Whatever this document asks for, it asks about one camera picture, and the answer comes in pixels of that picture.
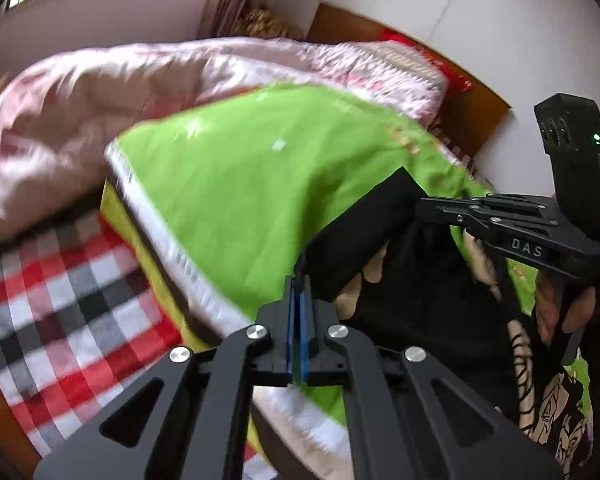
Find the wooden headboard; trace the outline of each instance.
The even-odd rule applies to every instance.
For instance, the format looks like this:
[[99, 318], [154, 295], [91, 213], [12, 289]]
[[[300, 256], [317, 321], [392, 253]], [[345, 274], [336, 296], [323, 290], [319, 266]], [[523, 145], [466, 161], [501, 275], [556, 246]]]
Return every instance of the wooden headboard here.
[[[321, 3], [306, 40], [325, 44], [344, 41], [378, 41], [386, 28], [388, 28], [386, 25], [364, 16]], [[424, 44], [423, 46], [435, 52], [431, 47]], [[467, 155], [475, 156], [494, 133], [510, 107], [482, 81], [439, 52], [436, 54], [471, 80], [471, 89], [445, 98], [441, 117], [445, 136]]]

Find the checkered fabric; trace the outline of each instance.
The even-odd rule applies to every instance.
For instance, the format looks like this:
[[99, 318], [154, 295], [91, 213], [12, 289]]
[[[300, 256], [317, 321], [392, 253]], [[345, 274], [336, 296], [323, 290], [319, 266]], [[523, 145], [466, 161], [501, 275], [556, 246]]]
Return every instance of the checkered fabric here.
[[[180, 341], [98, 202], [0, 244], [0, 389], [40, 455]], [[277, 477], [250, 446], [244, 459], [243, 480]]]

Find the screw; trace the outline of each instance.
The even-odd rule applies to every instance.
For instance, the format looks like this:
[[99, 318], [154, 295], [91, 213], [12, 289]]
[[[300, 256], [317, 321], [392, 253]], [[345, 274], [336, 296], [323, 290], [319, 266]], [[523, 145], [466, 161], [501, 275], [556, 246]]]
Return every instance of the screw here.
[[410, 346], [404, 351], [404, 357], [411, 363], [421, 363], [426, 356], [427, 353], [419, 346]]
[[267, 335], [267, 329], [262, 325], [251, 325], [247, 328], [247, 337], [249, 339], [262, 339]]
[[191, 350], [184, 346], [176, 346], [169, 354], [169, 359], [174, 363], [183, 363], [189, 359], [189, 357], [191, 357]]
[[329, 334], [329, 337], [334, 339], [342, 339], [343, 337], [349, 335], [349, 329], [344, 325], [331, 325], [327, 329], [327, 333]]

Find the wall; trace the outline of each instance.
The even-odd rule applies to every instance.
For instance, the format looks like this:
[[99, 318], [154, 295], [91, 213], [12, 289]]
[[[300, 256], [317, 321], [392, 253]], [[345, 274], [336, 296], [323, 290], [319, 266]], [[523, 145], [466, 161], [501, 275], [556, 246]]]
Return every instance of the wall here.
[[[272, 0], [308, 30], [321, 0]], [[593, 0], [323, 0], [429, 44], [493, 88], [512, 114], [477, 157], [503, 192], [551, 194], [533, 106], [556, 92], [600, 107], [600, 10]]]
[[193, 40], [206, 0], [31, 0], [0, 18], [0, 75], [85, 47]]

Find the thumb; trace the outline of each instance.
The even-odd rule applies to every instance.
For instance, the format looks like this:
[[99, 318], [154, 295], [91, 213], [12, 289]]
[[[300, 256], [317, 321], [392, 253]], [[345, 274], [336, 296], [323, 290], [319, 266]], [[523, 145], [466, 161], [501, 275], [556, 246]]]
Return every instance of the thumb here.
[[568, 334], [585, 326], [589, 322], [589, 319], [591, 319], [591, 316], [593, 316], [595, 307], [596, 289], [590, 286], [586, 290], [583, 290], [573, 303], [571, 303], [571, 307], [564, 317], [562, 331]]

